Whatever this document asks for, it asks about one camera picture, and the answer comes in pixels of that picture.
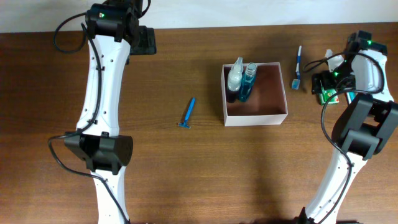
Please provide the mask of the teal mouthwash bottle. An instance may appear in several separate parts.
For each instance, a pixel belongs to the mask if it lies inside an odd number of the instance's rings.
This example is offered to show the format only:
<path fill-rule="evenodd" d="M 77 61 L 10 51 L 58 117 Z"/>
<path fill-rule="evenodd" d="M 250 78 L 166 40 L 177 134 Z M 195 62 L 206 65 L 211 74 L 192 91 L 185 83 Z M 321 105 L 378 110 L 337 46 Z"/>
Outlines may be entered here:
<path fill-rule="evenodd" d="M 249 63 L 243 73 L 243 79 L 239 90 L 238 99 L 241 102 L 246 102 L 251 94 L 254 82 L 256 81 L 257 65 Z"/>

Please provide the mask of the clear spray bottle dark liquid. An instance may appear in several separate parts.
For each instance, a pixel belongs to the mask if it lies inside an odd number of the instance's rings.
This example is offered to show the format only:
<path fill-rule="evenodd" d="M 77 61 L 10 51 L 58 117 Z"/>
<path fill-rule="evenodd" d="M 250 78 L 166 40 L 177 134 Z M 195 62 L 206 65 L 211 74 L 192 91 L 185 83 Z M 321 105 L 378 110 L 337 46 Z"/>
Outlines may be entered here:
<path fill-rule="evenodd" d="M 226 101 L 234 103 L 238 97 L 243 77 L 243 58 L 238 57 L 227 77 Z"/>

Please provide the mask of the green soap box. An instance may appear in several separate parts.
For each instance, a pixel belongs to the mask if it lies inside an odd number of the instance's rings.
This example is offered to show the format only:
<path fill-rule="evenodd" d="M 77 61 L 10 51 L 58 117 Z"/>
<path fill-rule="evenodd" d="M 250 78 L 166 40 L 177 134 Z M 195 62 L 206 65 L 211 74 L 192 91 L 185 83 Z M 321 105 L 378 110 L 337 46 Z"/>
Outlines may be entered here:
<path fill-rule="evenodd" d="M 336 93 L 336 90 L 334 90 L 334 89 L 326 90 L 324 88 L 321 88 L 321 93 L 318 95 L 320 104 L 324 105 L 326 103 L 326 101 L 329 100 L 331 98 L 331 96 L 334 95 L 335 93 Z M 338 104 L 339 102 L 340 102 L 339 98 L 337 96 L 335 96 L 329 101 L 329 104 L 335 105 L 335 104 Z"/>

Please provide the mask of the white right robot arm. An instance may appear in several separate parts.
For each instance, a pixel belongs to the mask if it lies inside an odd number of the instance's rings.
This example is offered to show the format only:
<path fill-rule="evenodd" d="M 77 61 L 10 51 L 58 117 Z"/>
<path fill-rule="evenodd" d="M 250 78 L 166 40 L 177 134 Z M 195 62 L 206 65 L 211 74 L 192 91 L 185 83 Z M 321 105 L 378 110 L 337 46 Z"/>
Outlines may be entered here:
<path fill-rule="evenodd" d="M 325 133 L 333 146 L 330 165 L 312 201 L 294 218 L 294 223 L 337 223 L 338 210 L 358 172 L 379 154 L 397 128 L 397 103 L 387 85 L 387 47 L 359 30 L 347 40 L 344 51 L 307 63 L 312 75 L 312 94 L 335 90 L 334 96 L 355 93 L 337 119 L 332 133 Z"/>

